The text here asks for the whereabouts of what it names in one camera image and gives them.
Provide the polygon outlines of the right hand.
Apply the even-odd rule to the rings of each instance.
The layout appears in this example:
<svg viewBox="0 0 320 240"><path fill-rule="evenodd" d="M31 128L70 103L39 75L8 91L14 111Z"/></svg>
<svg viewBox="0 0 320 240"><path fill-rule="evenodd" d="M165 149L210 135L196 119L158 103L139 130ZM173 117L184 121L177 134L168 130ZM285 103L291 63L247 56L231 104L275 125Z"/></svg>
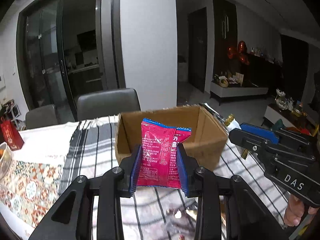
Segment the right hand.
<svg viewBox="0 0 320 240"><path fill-rule="evenodd" d="M303 217L304 210L304 203L291 194L284 215L285 225L298 226Z"/></svg>

